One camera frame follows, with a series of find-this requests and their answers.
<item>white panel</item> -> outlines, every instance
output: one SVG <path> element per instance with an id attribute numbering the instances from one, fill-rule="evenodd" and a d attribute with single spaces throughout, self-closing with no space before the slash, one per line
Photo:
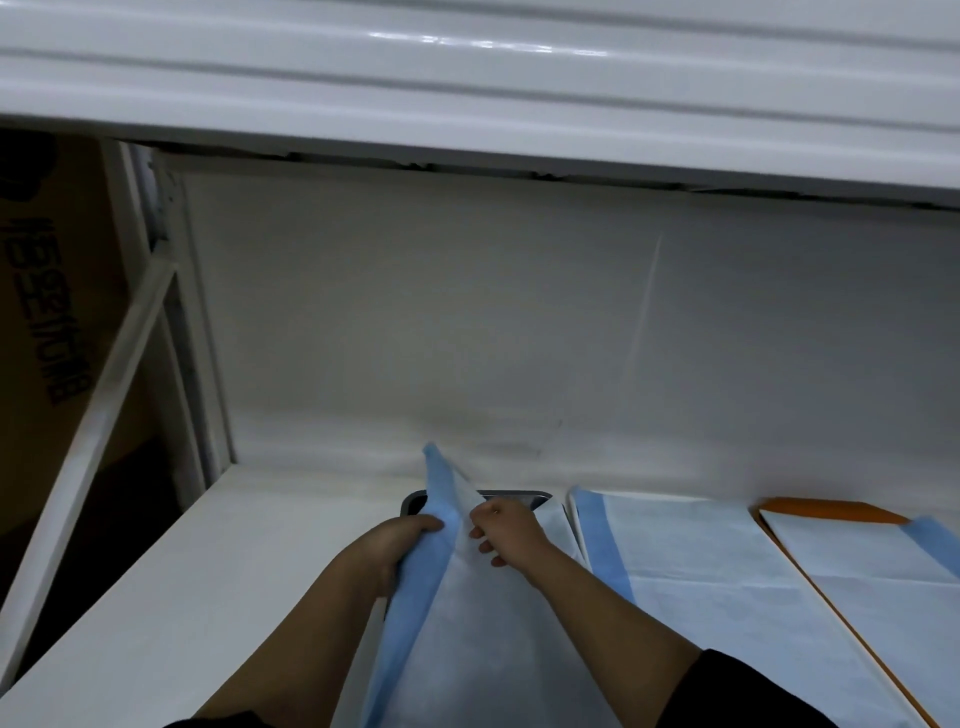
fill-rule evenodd
<path id="1" fill-rule="evenodd" d="M 0 725 L 157 728 L 191 717 L 327 563 L 419 488 L 422 479 L 231 468 L 0 700 Z M 372 668 L 375 642 L 355 669 Z M 338 725 L 357 715 L 366 682 L 348 678 Z"/>
<path id="2" fill-rule="evenodd" d="M 240 462 L 960 507 L 952 215 L 173 170 Z"/>
<path id="3" fill-rule="evenodd" d="M 956 188 L 958 48 L 946 0 L 20 0 L 0 114 Z"/>

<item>white wall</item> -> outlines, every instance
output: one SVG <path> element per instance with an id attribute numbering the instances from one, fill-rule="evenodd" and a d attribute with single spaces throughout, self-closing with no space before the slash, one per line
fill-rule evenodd
<path id="1" fill-rule="evenodd" d="M 179 161 L 240 462 L 960 506 L 960 218 Z"/>

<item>left hand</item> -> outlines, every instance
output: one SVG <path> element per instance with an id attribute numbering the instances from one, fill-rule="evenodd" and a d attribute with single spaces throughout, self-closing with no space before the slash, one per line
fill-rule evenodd
<path id="1" fill-rule="evenodd" d="M 439 531 L 444 522 L 433 516 L 400 516 L 384 521 L 347 547 L 365 568 L 372 570 L 377 596 L 391 596 L 396 588 L 396 564 L 407 555 L 423 531 Z"/>

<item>right hand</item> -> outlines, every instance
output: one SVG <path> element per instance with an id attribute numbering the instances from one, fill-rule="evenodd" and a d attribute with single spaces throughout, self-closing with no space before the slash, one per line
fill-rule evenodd
<path id="1" fill-rule="evenodd" d="M 533 511 L 519 500 L 492 498 L 470 511 L 470 520 L 476 526 L 470 531 L 470 538 L 486 537 L 480 544 L 480 553 L 497 552 L 491 560 L 495 567 L 510 565 L 529 577 L 530 569 L 555 548 Z"/>

